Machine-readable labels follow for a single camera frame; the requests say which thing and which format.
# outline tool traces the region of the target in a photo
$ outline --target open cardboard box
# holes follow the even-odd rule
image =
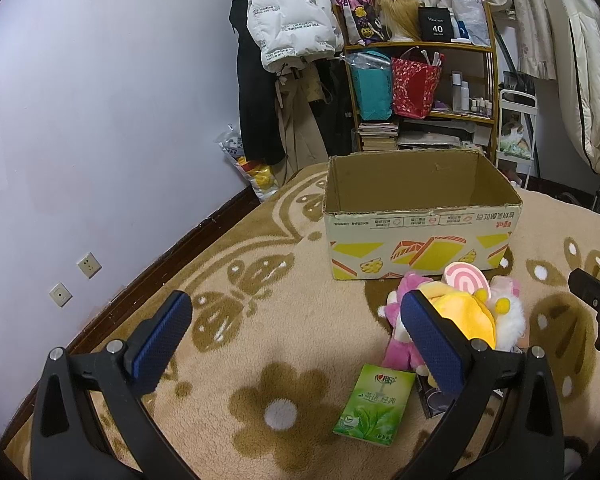
[[[494,269],[522,200],[477,152],[355,153],[331,158],[323,211],[333,277],[372,280]]]

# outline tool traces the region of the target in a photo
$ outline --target pink spiral pattern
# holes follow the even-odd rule
[[[468,292],[469,294],[475,294],[476,290],[483,288],[487,291],[488,298],[491,298],[491,290],[487,278],[484,277],[484,274],[480,272],[478,267],[472,266],[472,264],[464,262],[449,264],[446,266],[443,281],[447,285],[451,285],[453,288],[461,292]]]

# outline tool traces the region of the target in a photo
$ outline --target blue gripper pad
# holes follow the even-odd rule
[[[124,365],[131,391],[138,397],[152,393],[169,360],[191,324],[188,294],[174,290],[151,319],[140,322],[129,339]]]
[[[400,319],[438,383],[438,388],[447,395],[457,397],[464,387],[470,364],[469,351],[462,347],[468,343],[467,339],[452,321],[440,316],[419,290],[409,292],[402,298]]]

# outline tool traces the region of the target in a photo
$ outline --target green tissue pack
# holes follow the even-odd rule
[[[333,433],[390,446],[416,375],[364,365]]]

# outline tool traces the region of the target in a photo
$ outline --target beige fleece blanket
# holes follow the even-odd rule
[[[188,264],[111,338],[125,338],[174,289],[193,300],[194,322],[156,392],[144,398],[167,439],[203,480],[388,479],[435,427],[417,394],[385,449],[331,430],[365,363],[389,339],[377,315],[396,280],[336,282],[322,221],[326,165],[302,170],[273,200]],[[568,293],[571,269],[600,278],[600,216],[521,191],[523,211],[498,269],[521,282],[528,338],[545,348],[565,435],[600,437],[600,352],[594,313]],[[118,456],[134,465],[99,395]],[[460,465],[493,421],[486,410]],[[30,421],[8,447],[29,474]]]

